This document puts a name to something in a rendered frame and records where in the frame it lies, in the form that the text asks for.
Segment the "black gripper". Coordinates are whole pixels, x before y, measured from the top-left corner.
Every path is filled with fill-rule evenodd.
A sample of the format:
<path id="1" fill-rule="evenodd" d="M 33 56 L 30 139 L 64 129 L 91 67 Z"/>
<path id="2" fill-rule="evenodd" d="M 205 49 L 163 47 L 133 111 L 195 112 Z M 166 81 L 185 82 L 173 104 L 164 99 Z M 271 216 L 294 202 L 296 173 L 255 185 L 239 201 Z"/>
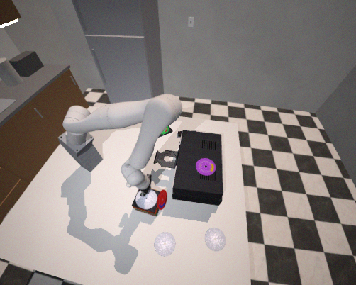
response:
<path id="1" fill-rule="evenodd" d="M 144 196 L 145 197 L 145 195 L 147 194 L 147 192 L 148 192 L 148 190 L 150 190 L 150 188 L 151 188 L 151 178 L 152 178 L 152 175 L 151 174 L 147 174 L 147 176 L 148 176 L 148 178 L 150 179 L 150 185 L 148 186 L 148 188 L 146 188 L 146 190 L 145 189 L 143 189 L 143 190 L 141 190 L 141 194 L 140 194 L 140 196 Z"/>

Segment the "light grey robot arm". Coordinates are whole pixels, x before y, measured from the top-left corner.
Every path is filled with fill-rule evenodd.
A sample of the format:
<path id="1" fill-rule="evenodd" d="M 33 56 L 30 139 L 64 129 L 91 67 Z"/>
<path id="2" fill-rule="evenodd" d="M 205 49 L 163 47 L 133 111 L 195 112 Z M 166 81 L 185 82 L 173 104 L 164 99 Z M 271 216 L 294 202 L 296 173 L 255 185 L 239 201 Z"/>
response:
<path id="1" fill-rule="evenodd" d="M 143 190 L 150 185 L 150 179 L 138 169 L 146 167 L 157 139 L 181 113 L 181 101 L 174 95 L 163 94 L 143 101 L 106 104 L 92 113 L 82 106 L 71 106 L 62 125 L 68 131 L 65 134 L 66 140 L 73 145 L 81 145 L 89 132 L 126 128 L 142 123 L 131 156 L 121 166 L 121 174 L 127 181 L 127 187 L 137 185 L 135 187 Z"/>

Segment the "red cd with blue mark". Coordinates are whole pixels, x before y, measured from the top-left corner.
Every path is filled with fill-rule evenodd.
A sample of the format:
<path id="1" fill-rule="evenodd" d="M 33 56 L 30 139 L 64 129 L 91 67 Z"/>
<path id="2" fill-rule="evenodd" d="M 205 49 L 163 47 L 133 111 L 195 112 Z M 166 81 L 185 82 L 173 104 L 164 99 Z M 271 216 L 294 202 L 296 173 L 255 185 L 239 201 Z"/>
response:
<path id="1" fill-rule="evenodd" d="M 167 192 L 163 189 L 163 190 L 161 190 L 161 192 L 157 198 L 157 207 L 160 210 L 162 210 L 165 207 L 166 202 L 167 202 Z"/>

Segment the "pink cd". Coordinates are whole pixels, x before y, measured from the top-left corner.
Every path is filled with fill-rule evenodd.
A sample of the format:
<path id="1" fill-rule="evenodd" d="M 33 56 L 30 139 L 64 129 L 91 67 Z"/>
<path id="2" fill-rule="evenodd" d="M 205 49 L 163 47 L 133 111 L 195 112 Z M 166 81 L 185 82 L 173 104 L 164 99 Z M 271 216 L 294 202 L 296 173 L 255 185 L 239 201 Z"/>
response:
<path id="1" fill-rule="evenodd" d="M 205 167 L 205 165 L 207 167 Z M 215 163 L 208 158 L 201 158 L 196 163 L 196 170 L 205 176 L 211 175 L 215 172 L 216 166 Z"/>

